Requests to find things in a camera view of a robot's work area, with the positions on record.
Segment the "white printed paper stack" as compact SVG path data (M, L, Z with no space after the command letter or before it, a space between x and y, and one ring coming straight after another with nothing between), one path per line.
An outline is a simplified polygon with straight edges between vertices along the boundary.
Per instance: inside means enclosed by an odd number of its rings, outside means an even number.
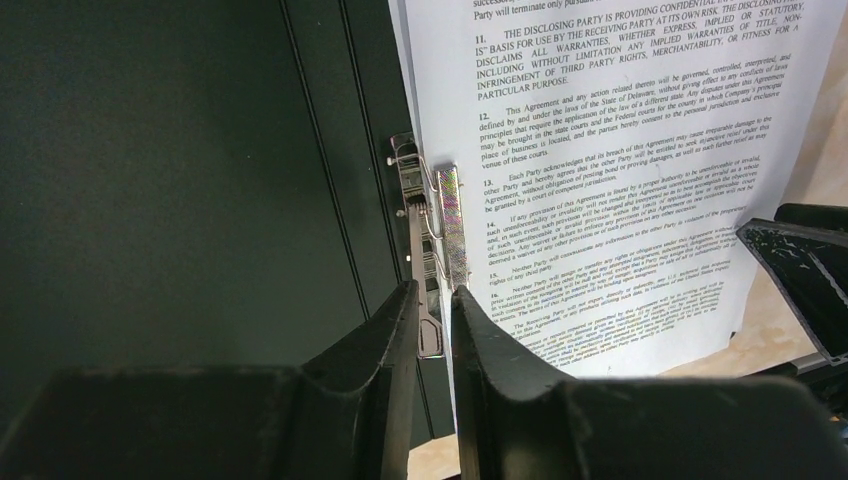
M574 376L726 348L843 1L393 1L437 269Z

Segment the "teal and black file folder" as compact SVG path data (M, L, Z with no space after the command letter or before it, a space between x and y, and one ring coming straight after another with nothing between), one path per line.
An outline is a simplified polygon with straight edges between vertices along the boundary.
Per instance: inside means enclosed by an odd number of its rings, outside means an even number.
M1 426L57 370L299 365L412 276L396 1L1 5Z

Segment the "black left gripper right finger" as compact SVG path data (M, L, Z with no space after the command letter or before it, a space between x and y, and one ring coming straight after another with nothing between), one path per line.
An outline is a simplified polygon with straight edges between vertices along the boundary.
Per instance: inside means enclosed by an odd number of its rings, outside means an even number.
M825 408L778 376L581 380L452 295L465 479L843 479Z

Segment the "silver folder binder clip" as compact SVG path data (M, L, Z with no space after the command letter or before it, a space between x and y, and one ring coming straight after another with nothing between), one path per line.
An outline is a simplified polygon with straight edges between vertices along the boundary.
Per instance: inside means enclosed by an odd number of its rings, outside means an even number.
M462 183L453 164L430 168L411 132L393 135L390 145L387 164L397 169L404 204L397 215L408 220L407 260L419 283L418 356L440 358L446 350L444 302L456 287L467 286L470 277Z

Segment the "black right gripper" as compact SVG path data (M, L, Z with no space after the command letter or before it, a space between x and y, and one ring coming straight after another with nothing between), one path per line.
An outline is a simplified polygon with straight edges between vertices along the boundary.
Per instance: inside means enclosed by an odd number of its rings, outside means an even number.
M761 375L806 385L836 418L847 416L847 209L781 205L736 235L766 271L817 352Z

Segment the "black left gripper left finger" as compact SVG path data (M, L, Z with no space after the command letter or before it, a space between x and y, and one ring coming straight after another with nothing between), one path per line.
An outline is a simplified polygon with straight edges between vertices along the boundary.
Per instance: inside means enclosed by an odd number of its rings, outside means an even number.
M300 366L56 373L1 444L5 479L403 479L419 286Z

